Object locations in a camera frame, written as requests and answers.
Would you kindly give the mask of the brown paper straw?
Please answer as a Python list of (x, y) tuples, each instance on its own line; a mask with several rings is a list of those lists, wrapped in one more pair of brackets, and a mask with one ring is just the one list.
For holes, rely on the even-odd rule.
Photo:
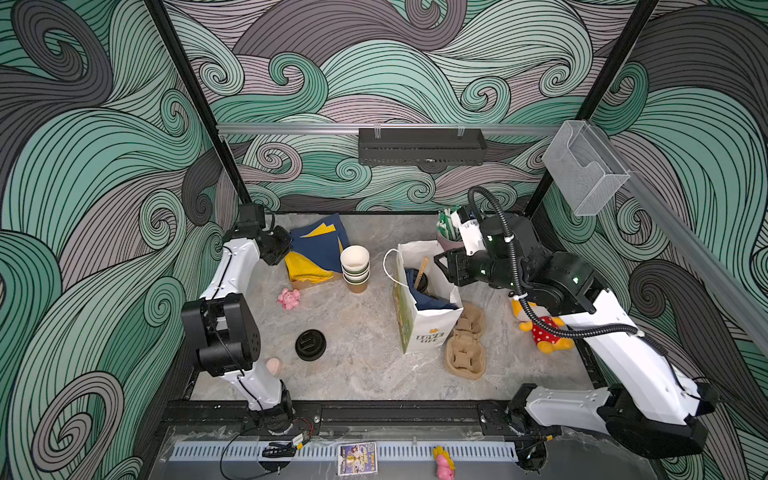
[(422, 284), (422, 278), (424, 277), (428, 264), (429, 264), (429, 257), (424, 256), (420, 263), (419, 269), (417, 270), (416, 277), (414, 279), (414, 288), (417, 291), (425, 290), (425, 287), (421, 287), (421, 284)]

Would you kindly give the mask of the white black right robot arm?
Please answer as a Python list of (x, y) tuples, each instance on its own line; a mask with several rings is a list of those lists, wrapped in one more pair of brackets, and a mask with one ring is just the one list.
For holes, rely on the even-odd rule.
[(593, 390), (526, 383), (507, 407), (513, 430), (539, 434), (567, 427), (607, 435), (647, 459), (703, 452), (708, 430), (701, 418), (715, 411), (717, 393), (672, 365), (598, 270), (578, 255), (544, 247), (532, 223), (519, 215), (485, 216), (461, 207), (451, 222), (463, 244), (434, 258), (450, 283), (508, 290), (534, 327), (584, 341), (618, 379)]

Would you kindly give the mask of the pink metal straw bucket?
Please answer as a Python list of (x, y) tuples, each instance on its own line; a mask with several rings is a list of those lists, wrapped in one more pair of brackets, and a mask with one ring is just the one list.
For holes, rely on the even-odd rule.
[(443, 236), (440, 232), (437, 233), (437, 241), (441, 245), (442, 249), (444, 251), (453, 250), (457, 248), (463, 248), (464, 244), (461, 240), (453, 241), (445, 236)]

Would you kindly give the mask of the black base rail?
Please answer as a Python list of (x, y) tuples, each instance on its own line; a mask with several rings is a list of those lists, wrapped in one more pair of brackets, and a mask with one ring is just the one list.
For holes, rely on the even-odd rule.
[[(506, 400), (295, 400), (289, 410), (298, 425), (316, 435), (374, 427), (455, 427), (505, 439), (556, 436), (561, 427), (524, 426)], [(162, 414), (166, 425), (231, 424), (251, 427), (257, 415), (244, 401), (172, 401)]]

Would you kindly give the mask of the yellow plush doll red dress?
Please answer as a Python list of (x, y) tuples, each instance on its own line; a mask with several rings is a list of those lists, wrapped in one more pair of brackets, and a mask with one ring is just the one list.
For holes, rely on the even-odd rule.
[[(546, 308), (540, 307), (533, 302), (530, 302), (529, 305), (534, 313), (551, 328), (561, 329), (565, 326), (565, 323), (560, 318), (552, 317)], [(513, 314), (519, 322), (519, 328), (532, 335), (537, 348), (542, 353), (551, 354), (554, 351), (570, 350), (575, 347), (575, 342), (572, 339), (548, 333), (539, 326), (536, 326), (527, 316), (522, 308), (522, 304), (518, 300), (512, 300), (512, 308)]]

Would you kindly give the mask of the aluminium wall rail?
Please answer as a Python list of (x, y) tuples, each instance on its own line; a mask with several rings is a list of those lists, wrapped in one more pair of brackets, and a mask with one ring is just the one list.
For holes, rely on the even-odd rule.
[(479, 129), (490, 136), (552, 136), (559, 131), (560, 125), (266, 122), (218, 123), (216, 128), (221, 135), (356, 135), (364, 129), (372, 129), (376, 135), (385, 129), (440, 129), (462, 134), (468, 129)]

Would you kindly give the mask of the brown pulp cup carrier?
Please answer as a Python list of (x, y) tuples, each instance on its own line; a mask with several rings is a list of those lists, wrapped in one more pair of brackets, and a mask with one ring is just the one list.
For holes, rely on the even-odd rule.
[(481, 339), (486, 330), (484, 310), (474, 303), (466, 302), (463, 313), (445, 343), (445, 366), (451, 374), (472, 381), (484, 375), (487, 352)]

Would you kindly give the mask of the stack of paper cups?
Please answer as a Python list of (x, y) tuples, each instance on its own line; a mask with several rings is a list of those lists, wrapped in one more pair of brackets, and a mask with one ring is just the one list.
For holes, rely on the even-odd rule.
[(355, 294), (367, 289), (370, 278), (370, 253), (359, 245), (345, 248), (340, 255), (342, 275), (348, 289)]

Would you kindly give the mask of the single navy blue napkin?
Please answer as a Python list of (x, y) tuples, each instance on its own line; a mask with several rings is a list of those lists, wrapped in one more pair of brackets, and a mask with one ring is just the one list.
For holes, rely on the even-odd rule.
[(422, 278), (422, 284), (421, 287), (425, 287), (425, 290), (423, 291), (417, 291), (414, 288), (414, 279), (417, 274), (417, 269), (406, 269), (406, 284), (409, 289), (409, 293), (415, 300), (416, 308), (419, 311), (424, 310), (456, 310), (458, 309), (458, 306), (454, 303), (450, 303), (448, 300), (434, 296), (432, 294), (428, 293), (428, 287), (429, 287), (429, 277), (427, 274), (424, 274), (424, 277)]

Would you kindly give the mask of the navy blue napkin stack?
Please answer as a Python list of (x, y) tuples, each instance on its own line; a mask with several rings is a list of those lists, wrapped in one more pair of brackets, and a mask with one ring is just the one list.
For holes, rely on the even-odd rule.
[(346, 229), (338, 213), (324, 217), (308, 226), (290, 231), (292, 251), (313, 262), (319, 268), (341, 273), (340, 256), (350, 246)]

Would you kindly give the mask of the yellow napkin stack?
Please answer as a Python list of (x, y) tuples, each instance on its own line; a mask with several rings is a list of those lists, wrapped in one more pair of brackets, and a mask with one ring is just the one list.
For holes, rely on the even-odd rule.
[(292, 243), (290, 252), (285, 257), (285, 264), (290, 280), (319, 281), (321, 278), (327, 278), (333, 273), (319, 268), (302, 255), (293, 252)]

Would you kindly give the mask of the green white wrapped straws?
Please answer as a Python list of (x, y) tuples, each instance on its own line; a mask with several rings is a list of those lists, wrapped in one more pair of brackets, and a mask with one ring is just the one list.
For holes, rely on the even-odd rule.
[(438, 212), (437, 229), (447, 240), (457, 242), (460, 240), (459, 228), (454, 224), (456, 208), (445, 208)]

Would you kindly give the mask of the pink plush toy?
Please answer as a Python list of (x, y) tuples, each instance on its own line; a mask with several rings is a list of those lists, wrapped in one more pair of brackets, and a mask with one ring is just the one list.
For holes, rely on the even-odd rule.
[(278, 295), (278, 302), (285, 310), (292, 310), (300, 305), (301, 292), (298, 289), (284, 288)]

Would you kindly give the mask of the clear acrylic wall holder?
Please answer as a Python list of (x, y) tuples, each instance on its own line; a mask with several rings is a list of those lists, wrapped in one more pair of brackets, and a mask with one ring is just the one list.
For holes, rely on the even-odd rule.
[(608, 135), (585, 120), (565, 121), (542, 159), (576, 217), (597, 216), (630, 178)]

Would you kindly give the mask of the pink oval soap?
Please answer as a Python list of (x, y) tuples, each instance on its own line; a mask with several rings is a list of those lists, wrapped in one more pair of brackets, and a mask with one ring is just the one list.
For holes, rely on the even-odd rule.
[(266, 367), (267, 370), (273, 375), (273, 376), (279, 376), (282, 370), (283, 363), (280, 359), (276, 357), (269, 358), (266, 361)]

